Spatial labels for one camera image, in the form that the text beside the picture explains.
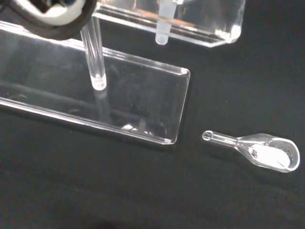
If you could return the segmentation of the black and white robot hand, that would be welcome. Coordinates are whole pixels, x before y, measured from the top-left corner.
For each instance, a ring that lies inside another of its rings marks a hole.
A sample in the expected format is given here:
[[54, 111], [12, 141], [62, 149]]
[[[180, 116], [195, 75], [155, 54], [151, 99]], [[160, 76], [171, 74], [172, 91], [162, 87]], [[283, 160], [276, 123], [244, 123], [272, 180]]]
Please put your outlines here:
[[63, 41], [81, 31], [96, 6], [96, 0], [2, 0], [0, 13], [35, 35]]

